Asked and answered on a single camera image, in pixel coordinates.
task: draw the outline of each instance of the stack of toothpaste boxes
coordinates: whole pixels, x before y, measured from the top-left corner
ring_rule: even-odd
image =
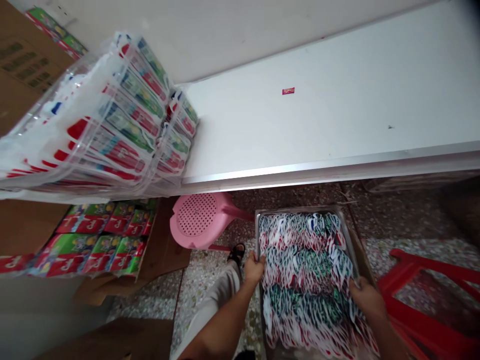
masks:
[[[37,277],[136,277],[155,219],[157,199],[73,205],[31,263]]]

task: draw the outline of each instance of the hand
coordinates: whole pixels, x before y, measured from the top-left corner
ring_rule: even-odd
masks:
[[[245,282],[254,282],[258,284],[264,274],[266,258],[265,255],[260,256],[257,262],[257,256],[254,251],[250,251],[245,261]]]
[[[350,279],[349,288],[353,301],[365,314],[367,320],[388,319],[382,295],[370,285],[366,278],[360,276],[360,288],[355,285],[353,279]]]

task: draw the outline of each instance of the cardboard box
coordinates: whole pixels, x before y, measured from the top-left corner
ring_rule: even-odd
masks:
[[[121,317],[34,360],[168,359],[173,331],[173,320]]]
[[[0,136],[4,136],[74,59],[7,0],[0,0],[0,14]]]
[[[70,205],[0,200],[0,256],[38,253],[62,221]]]
[[[116,277],[110,273],[87,278],[76,291],[73,300],[100,306],[109,295],[130,296],[160,275],[186,268],[190,264],[191,250],[178,245],[170,233],[170,218],[176,201],[176,197],[169,197],[158,202],[137,279],[131,276]]]

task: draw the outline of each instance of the leg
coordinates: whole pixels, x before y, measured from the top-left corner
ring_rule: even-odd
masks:
[[[205,298],[198,306],[197,313],[190,322],[190,326],[172,360],[182,354],[188,344],[210,321],[215,313],[225,305],[240,289],[240,269],[234,261],[230,261],[222,270],[220,276],[208,290]]]

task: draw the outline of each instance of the white wall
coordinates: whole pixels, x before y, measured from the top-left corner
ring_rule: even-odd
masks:
[[[83,281],[16,277],[0,279],[0,357],[30,360],[105,323],[110,303],[80,306],[72,297]]]
[[[47,0],[9,0],[25,9]],[[60,0],[94,49],[141,31],[174,82],[201,79],[432,0]]]

